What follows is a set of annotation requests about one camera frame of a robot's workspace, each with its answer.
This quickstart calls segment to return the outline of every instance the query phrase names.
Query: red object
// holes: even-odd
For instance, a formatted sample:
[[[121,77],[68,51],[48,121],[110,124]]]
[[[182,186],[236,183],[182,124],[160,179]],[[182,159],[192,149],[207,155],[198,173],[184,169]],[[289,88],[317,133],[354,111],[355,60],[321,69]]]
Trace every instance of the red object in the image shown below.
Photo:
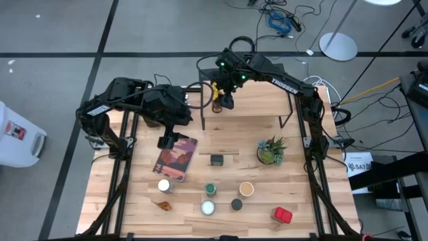
[[[274,208],[272,218],[278,222],[289,224],[292,221],[293,213],[284,208]]]

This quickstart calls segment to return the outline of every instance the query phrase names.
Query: tan cup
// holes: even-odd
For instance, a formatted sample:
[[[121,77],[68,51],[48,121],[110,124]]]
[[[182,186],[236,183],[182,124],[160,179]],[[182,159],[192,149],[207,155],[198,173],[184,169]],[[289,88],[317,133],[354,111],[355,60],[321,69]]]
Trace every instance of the tan cup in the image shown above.
[[[251,197],[253,193],[254,193],[254,186],[248,181],[243,182],[241,183],[241,185],[239,185],[239,195],[241,197]]]

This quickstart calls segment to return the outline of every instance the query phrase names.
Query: metal pole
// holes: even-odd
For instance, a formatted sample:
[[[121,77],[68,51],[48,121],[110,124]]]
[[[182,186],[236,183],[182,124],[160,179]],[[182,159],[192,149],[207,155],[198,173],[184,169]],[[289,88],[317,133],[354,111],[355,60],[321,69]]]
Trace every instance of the metal pole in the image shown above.
[[[325,52],[328,49],[328,46],[330,46],[330,44],[332,43],[334,36],[336,36],[337,32],[339,32],[339,29],[342,27],[342,24],[345,22],[346,18],[348,17],[349,13],[351,12],[352,8],[354,8],[355,3],[357,2],[357,0],[354,0],[350,7],[348,8],[348,11],[345,13],[345,16],[342,18],[342,20],[340,20],[339,25],[337,26],[336,30],[334,30],[334,33],[332,35],[332,37],[328,40],[327,45],[324,47],[324,49],[322,50],[323,52]]]

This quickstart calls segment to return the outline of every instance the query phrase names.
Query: blue cable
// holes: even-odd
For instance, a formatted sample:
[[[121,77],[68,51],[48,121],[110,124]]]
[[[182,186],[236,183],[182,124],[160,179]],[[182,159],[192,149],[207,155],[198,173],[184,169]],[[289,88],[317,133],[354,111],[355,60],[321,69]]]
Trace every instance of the blue cable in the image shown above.
[[[284,15],[279,11],[272,11],[270,14],[266,15],[267,25],[274,30],[276,30],[280,34],[287,35],[292,30],[292,21],[284,17]]]

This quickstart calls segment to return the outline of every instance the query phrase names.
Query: book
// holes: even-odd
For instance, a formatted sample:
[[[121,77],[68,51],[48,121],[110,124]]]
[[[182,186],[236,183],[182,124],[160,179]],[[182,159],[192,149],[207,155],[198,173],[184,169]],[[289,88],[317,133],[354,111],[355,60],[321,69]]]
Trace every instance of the book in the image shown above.
[[[179,139],[172,149],[162,150],[154,165],[153,172],[183,181],[189,168],[198,140]]]

